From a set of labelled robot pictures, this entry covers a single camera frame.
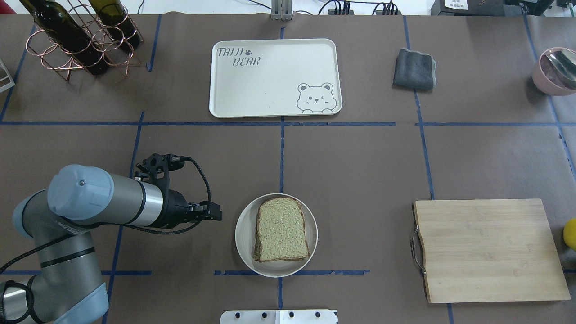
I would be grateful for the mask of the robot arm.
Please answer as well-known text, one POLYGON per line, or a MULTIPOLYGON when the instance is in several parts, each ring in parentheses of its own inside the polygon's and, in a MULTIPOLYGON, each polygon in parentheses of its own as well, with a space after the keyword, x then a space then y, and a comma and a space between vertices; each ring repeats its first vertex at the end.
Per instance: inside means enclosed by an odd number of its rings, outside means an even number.
POLYGON ((109 309, 91 230, 118 225, 151 234, 185 233, 204 220, 221 221, 209 183, 190 157, 157 153, 135 165, 133 177, 72 164, 60 170, 47 189, 21 201, 14 227, 35 243, 9 266, 38 254, 40 273, 27 281, 1 283, 3 324, 90 324, 109 309), (170 172, 191 162, 203 179, 207 199, 189 202, 170 189, 170 172))

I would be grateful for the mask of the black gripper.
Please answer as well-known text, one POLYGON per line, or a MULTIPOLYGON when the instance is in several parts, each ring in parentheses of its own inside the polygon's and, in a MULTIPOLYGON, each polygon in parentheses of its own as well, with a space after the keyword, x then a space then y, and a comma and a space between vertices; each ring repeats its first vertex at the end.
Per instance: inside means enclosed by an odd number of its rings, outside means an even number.
POLYGON ((176 154, 151 156, 135 165, 134 179, 143 187, 143 208, 134 220, 136 229, 173 229, 190 223, 193 229, 204 220, 222 221, 220 205, 212 203, 212 193, 205 174, 193 158, 176 154), (170 172, 180 170, 190 162, 199 172, 207 199, 189 202, 178 191, 170 189, 170 172))

